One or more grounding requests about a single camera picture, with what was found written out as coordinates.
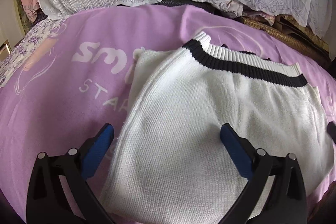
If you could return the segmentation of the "pile of clothes under lace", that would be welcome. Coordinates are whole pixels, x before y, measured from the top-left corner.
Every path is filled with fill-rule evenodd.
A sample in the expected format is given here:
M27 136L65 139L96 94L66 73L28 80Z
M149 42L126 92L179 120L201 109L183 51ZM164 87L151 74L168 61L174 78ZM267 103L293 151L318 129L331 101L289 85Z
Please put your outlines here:
M177 7L183 5L191 5L201 8L210 14L222 16L225 18L236 19L246 17L257 22L266 23L272 26L276 21L276 16L269 15L262 11L255 11L246 5L243 5L239 1L228 1L221 3L219 7L214 6L209 2L196 2L193 0L162 0L155 5L161 5L166 7Z

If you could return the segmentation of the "white black-trimmed knit sweater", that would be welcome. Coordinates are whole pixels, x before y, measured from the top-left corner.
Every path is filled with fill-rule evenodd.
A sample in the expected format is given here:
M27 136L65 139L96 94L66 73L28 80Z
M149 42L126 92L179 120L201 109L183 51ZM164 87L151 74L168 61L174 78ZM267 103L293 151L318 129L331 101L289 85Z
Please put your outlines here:
M334 166L318 88L284 65L211 44L144 51L100 202L140 223L217 223L247 183L220 140L228 123L269 154L294 153L307 194Z

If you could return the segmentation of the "purple smile print blanket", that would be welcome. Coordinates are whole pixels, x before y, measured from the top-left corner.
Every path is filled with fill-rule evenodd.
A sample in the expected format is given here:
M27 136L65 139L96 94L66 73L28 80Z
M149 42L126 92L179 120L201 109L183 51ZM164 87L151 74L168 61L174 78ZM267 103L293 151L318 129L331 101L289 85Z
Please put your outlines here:
M37 154L64 154L105 123L119 131L138 55L175 50L201 30L216 45L298 64L335 120L335 79L265 32L194 6L80 12L52 31L1 88L1 191L20 217Z

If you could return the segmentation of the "woven bamboo mat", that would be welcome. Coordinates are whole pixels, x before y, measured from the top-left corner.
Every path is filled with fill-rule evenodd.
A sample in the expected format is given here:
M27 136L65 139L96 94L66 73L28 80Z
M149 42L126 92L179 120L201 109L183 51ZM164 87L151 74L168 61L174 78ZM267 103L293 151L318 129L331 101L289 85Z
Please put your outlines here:
M327 50L325 46L321 43L316 44L310 36L306 35L282 16L280 16L279 21L275 21L274 26L270 26L267 22L260 22L246 16L241 16L236 20L249 27L264 31L299 53L310 57L325 69L331 64L329 50Z

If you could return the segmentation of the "purple floral bed sheet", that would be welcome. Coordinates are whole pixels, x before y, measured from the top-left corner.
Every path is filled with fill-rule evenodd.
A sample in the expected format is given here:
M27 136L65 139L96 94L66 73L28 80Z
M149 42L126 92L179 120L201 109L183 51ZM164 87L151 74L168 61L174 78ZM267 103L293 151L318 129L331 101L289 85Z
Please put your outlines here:
M50 36L52 31L60 27L66 19L45 19L29 30L9 56L1 61L1 88L5 87L14 72L34 53L44 39Z

